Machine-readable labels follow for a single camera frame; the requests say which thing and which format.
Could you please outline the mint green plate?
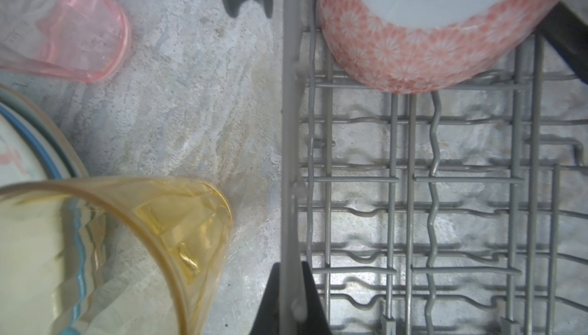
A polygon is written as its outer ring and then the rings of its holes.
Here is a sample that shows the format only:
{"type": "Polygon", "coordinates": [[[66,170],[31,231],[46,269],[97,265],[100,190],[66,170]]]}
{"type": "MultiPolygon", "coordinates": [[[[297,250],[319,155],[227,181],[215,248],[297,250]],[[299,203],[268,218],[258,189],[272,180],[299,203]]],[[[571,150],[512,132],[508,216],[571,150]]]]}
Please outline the mint green plate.
{"type": "Polygon", "coordinates": [[[23,125],[33,134],[47,152],[62,160],[72,177],[89,177],[87,168],[53,120],[23,94],[1,85],[1,104],[7,108],[18,125],[23,125]]]}

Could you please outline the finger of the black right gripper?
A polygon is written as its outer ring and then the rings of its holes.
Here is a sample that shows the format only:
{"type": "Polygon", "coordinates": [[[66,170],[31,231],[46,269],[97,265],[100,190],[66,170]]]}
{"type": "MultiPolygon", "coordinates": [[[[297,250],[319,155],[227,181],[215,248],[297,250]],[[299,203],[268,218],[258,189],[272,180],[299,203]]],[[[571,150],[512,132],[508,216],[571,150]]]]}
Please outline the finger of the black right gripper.
{"type": "Polygon", "coordinates": [[[587,23],[566,4],[557,3],[540,22],[539,33],[581,82],[587,84],[587,23]]]}

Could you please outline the watermelon plate blue rim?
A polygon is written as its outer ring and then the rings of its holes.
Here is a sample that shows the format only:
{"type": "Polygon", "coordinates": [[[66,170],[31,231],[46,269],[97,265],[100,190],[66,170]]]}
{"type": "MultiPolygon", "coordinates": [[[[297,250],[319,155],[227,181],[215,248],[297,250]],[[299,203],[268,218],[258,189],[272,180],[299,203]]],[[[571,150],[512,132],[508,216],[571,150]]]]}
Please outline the watermelon plate blue rim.
{"type": "Polygon", "coordinates": [[[15,110],[1,103],[1,114],[18,130],[41,162],[48,179],[67,179],[69,170],[47,139],[15,110]]]}

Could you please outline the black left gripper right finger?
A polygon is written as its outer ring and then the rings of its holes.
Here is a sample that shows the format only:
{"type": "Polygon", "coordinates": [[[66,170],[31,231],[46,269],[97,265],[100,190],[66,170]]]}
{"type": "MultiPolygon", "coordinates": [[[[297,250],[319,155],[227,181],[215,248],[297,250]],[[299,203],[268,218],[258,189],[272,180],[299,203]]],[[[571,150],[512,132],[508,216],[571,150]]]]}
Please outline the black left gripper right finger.
{"type": "Polygon", "coordinates": [[[332,335],[309,263],[302,262],[302,268],[308,315],[306,320],[300,324],[300,333],[303,335],[332,335]]]}

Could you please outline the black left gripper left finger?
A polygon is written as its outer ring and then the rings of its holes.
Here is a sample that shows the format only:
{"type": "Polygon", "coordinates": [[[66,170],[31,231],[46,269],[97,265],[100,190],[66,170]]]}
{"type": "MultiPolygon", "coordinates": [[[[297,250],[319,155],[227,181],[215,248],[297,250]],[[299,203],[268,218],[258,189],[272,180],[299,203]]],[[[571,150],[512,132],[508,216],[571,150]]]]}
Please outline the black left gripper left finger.
{"type": "Polygon", "coordinates": [[[275,263],[269,274],[265,292],[253,323],[250,335],[277,335],[280,333],[280,263],[275,263]]]}

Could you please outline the pink glass tumbler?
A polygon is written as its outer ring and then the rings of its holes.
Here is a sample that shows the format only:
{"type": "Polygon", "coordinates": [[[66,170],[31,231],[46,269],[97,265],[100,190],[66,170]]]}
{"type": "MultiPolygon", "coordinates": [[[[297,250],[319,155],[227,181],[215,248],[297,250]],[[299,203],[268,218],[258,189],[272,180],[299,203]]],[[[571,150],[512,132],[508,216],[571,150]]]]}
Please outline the pink glass tumbler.
{"type": "Polygon", "coordinates": [[[130,22],[115,0],[1,0],[1,69],[97,82],[130,51],[130,22]]]}

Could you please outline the amber glass tumbler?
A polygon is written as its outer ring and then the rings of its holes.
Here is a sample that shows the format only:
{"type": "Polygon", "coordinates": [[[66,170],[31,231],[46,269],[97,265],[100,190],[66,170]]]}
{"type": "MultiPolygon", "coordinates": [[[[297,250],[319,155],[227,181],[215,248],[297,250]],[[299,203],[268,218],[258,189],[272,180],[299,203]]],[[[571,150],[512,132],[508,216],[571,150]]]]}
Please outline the amber glass tumbler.
{"type": "Polygon", "coordinates": [[[226,197],[180,177],[1,189],[1,332],[200,334],[233,228],[226,197]]]}

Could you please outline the pink patterned bowl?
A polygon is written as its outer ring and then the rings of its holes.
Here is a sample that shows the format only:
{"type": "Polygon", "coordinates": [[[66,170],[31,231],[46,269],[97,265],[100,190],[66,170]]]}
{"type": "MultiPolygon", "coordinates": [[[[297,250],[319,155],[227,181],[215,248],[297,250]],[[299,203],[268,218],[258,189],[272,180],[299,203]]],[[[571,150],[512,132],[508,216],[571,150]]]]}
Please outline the pink patterned bowl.
{"type": "Polygon", "coordinates": [[[369,88],[433,92],[493,67],[560,0],[317,0],[335,61],[369,88]]]}

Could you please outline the cream flamingo plate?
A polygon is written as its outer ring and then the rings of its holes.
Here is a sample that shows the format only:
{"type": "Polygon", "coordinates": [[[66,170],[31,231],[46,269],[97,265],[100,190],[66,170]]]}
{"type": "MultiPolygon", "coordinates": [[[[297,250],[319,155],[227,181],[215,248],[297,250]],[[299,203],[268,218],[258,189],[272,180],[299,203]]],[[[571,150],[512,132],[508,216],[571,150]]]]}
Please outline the cream flamingo plate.
{"type": "Polygon", "coordinates": [[[4,116],[1,116],[0,149],[1,186],[47,180],[34,151],[4,116]]]}

